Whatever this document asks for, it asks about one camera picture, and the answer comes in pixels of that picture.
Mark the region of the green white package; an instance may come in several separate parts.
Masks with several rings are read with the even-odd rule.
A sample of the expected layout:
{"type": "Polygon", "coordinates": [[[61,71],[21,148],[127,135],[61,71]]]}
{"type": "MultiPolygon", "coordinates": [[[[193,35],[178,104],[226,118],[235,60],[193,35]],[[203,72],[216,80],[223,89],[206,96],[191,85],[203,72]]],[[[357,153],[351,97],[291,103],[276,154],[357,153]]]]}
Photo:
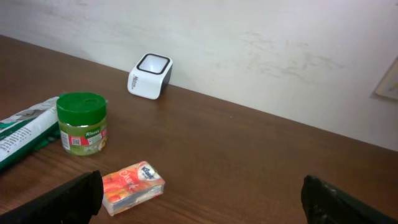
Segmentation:
{"type": "Polygon", "coordinates": [[[1,172],[60,139],[55,96],[1,121],[1,172]]]}

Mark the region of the orange Kleenex tissue pack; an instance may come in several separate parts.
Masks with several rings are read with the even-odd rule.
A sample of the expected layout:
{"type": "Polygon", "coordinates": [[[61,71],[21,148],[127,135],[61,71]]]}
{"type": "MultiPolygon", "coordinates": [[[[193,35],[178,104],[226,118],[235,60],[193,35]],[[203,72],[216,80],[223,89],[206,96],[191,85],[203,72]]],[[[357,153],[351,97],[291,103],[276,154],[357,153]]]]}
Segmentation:
{"type": "Polygon", "coordinates": [[[102,177],[103,205],[113,216],[159,196],[165,180],[146,161],[125,167],[102,177]]]}

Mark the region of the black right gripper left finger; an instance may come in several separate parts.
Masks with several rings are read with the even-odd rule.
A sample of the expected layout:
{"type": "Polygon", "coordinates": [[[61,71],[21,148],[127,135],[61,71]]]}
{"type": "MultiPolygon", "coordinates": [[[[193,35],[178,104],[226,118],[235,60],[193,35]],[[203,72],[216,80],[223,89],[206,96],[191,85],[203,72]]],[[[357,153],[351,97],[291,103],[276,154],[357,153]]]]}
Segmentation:
{"type": "Polygon", "coordinates": [[[100,171],[84,173],[1,215],[2,224],[89,223],[103,200],[100,171]]]}

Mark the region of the green lid seasoning jar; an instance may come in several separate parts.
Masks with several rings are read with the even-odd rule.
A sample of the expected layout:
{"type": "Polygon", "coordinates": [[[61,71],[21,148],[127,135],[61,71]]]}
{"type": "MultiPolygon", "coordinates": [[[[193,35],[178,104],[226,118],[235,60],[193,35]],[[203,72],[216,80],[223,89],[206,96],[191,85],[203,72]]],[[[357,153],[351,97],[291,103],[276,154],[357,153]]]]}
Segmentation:
{"type": "Polygon", "coordinates": [[[64,150],[76,156],[100,152],[108,140],[107,102],[91,92],[62,95],[56,103],[64,150]]]}

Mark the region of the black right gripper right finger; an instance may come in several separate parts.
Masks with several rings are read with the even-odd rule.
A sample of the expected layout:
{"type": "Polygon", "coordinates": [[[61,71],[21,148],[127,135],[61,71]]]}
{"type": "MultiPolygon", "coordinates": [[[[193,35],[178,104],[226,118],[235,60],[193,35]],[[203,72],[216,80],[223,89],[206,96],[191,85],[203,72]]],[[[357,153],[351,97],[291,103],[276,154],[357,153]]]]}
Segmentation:
{"type": "Polygon", "coordinates": [[[397,220],[314,175],[304,178],[301,202],[308,224],[397,224],[397,220]]]}

